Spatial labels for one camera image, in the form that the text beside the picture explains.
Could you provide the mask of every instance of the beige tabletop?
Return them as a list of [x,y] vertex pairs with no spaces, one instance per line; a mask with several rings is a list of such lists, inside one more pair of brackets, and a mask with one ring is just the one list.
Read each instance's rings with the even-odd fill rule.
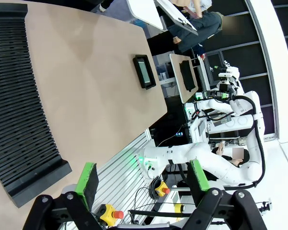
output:
[[[192,66],[192,61],[191,61],[191,58],[188,56],[177,55],[177,54],[170,54],[169,58],[171,60],[171,64],[172,64],[172,67],[174,70],[174,74],[175,74],[181,102],[184,104],[198,91],[198,85],[197,85],[194,69]],[[195,85],[195,88],[192,89],[191,92],[186,89],[186,86],[183,83],[183,78],[182,78],[182,74],[180,71],[180,65],[179,65],[183,61],[189,61],[189,63],[190,63],[190,70],[191,70],[193,80],[194,80],[194,85]]]
[[[100,167],[167,112],[143,29],[77,9],[29,1],[25,26],[44,111],[72,173],[44,191],[77,183],[84,163]],[[148,55],[157,86],[140,86],[132,58]],[[0,184],[0,229],[23,227],[33,200],[17,208]]]

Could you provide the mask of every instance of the screw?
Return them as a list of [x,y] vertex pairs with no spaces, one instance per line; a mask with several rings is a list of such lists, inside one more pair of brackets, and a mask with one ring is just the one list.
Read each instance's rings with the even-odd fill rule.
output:
[[219,195],[219,192],[217,190],[212,190],[212,195],[217,196]]
[[245,194],[244,193],[238,193],[238,196],[240,197],[240,198],[244,198],[245,197]]
[[69,199],[69,200],[73,199],[73,194],[68,194],[67,199]]
[[42,202],[46,203],[47,201],[48,201],[48,198],[47,197],[43,197]]

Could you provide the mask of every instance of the black ribbed rack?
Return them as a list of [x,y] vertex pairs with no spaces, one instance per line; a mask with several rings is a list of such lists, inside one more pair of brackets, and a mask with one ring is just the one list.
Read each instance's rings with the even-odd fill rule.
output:
[[21,207],[72,170],[48,127],[27,44],[26,4],[0,3],[0,181]]

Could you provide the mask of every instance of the display screen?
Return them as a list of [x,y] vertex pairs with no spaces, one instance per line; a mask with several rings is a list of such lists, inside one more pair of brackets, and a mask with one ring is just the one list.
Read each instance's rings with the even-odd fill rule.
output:
[[143,79],[145,83],[150,83],[149,75],[146,69],[146,65],[144,61],[139,61],[139,66],[143,75]]

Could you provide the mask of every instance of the sneaker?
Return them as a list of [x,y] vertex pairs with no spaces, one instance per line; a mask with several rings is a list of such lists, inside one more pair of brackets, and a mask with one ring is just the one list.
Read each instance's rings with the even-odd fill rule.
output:
[[101,12],[105,12],[107,9],[103,8],[103,7],[101,6],[101,4],[100,4],[100,5],[99,5],[99,10],[100,10]]

